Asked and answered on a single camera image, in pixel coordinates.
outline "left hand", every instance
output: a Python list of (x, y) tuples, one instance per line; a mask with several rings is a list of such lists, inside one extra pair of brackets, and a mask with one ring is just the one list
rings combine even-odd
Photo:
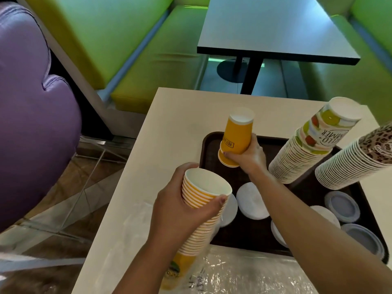
[(200, 208), (188, 206), (181, 196), (185, 171), (197, 168), (198, 163), (179, 166), (166, 187), (155, 200), (147, 243), (158, 245), (175, 254), (188, 237), (204, 222), (216, 216), (227, 200), (221, 195)]

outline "table leg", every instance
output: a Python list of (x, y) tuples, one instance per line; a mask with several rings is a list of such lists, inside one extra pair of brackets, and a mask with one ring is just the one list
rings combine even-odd
[(260, 68), (262, 67), (262, 63), (263, 59), (261, 58), (251, 58), (249, 60), (248, 70), (246, 71), (245, 80), (242, 84), (242, 94), (252, 95), (254, 84), (256, 83)]
[(216, 69), (221, 78), (237, 84), (244, 82), (246, 70), (247, 64), (242, 61), (242, 57), (223, 61)]

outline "leopard print cup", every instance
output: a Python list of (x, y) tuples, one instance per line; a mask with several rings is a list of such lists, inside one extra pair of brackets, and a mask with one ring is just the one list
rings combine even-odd
[(361, 150), (376, 162), (392, 164), (392, 121), (359, 139)]

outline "hand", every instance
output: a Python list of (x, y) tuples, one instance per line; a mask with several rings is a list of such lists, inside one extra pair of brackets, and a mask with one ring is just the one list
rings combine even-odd
[(259, 172), (265, 173), (268, 171), (263, 148), (257, 142), (257, 136), (255, 133), (252, 133), (251, 144), (242, 155), (231, 152), (225, 152), (223, 154), (226, 158), (238, 163), (242, 170), (244, 170), (249, 176), (254, 176)]
[(198, 166), (198, 163), (179, 166), (154, 203), (147, 243), (164, 247), (173, 255), (197, 227), (218, 214), (227, 200), (226, 195), (221, 195), (200, 208), (192, 208), (183, 201), (181, 185), (185, 171)]

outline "right hand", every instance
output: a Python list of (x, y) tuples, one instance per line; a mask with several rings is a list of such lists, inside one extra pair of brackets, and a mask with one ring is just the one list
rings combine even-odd
[(249, 176), (254, 176), (259, 172), (268, 172), (265, 154), (263, 148), (257, 142), (257, 136), (255, 133), (252, 133), (251, 144), (242, 155), (231, 152), (225, 152), (223, 154), (226, 158), (238, 163), (242, 170), (244, 170)]

